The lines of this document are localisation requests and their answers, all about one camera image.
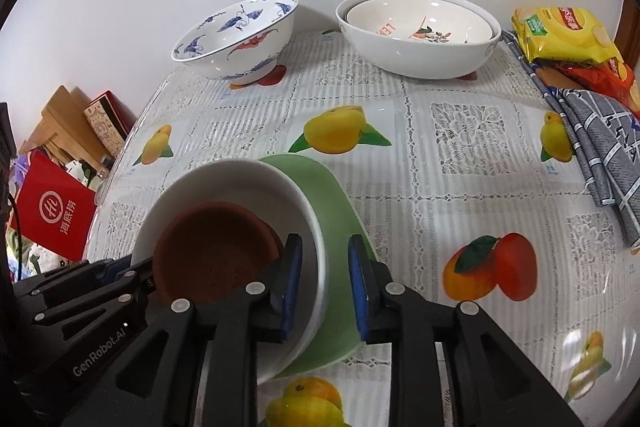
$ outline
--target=silver screw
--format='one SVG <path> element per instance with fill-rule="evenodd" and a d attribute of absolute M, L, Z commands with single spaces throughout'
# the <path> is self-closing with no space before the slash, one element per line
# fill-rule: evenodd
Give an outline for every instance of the silver screw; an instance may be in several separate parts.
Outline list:
<path fill-rule="evenodd" d="M 475 302 L 464 301 L 460 304 L 460 311 L 465 315 L 478 315 L 480 308 Z"/>
<path fill-rule="evenodd" d="M 244 289 L 249 295 L 260 295 L 266 288 L 261 282 L 254 281 L 250 282 Z"/>
<path fill-rule="evenodd" d="M 385 286 L 385 290 L 389 295 L 402 295 L 404 293 L 404 284 L 399 282 L 390 282 Z"/>
<path fill-rule="evenodd" d="M 175 313 L 183 313 L 189 309 L 191 303 L 187 299 L 175 299 L 171 303 L 171 311 Z"/>

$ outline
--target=yellow snack package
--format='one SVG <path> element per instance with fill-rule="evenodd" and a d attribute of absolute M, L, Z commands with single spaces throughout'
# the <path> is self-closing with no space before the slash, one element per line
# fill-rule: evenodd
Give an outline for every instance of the yellow snack package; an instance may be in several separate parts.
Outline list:
<path fill-rule="evenodd" d="M 605 27 L 584 8 L 518 8 L 511 22 L 529 62 L 623 62 Z"/>

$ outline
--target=bowl with crane pattern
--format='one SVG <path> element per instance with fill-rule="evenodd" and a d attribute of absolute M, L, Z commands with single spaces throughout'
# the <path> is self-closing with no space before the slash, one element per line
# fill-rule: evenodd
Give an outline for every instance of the bowl with crane pattern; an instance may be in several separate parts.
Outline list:
<path fill-rule="evenodd" d="M 251 84 L 276 67 L 298 0 L 244 0 L 217 10 L 174 46 L 171 58 L 213 80 Z"/>

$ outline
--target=folded towel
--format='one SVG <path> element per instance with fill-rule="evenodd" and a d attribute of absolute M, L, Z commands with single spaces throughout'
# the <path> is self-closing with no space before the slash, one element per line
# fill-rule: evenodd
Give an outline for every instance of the folded towel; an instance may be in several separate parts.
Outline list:
<path fill-rule="evenodd" d="M 612 206 L 626 242 L 632 250 L 640 248 L 640 125 L 636 117 L 608 96 L 585 89 L 546 87 L 514 36 L 502 32 L 502 37 L 562 118 L 596 205 Z"/>

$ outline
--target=gray cloth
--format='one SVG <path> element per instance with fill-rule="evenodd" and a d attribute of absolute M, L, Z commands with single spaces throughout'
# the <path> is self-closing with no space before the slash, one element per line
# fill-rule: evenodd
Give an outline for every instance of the gray cloth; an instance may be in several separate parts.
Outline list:
<path fill-rule="evenodd" d="M 514 36 L 502 32 L 502 37 L 562 118 L 596 205 L 611 205 L 630 247 L 640 248 L 640 125 L 636 117 L 608 96 L 586 89 L 546 87 Z"/>

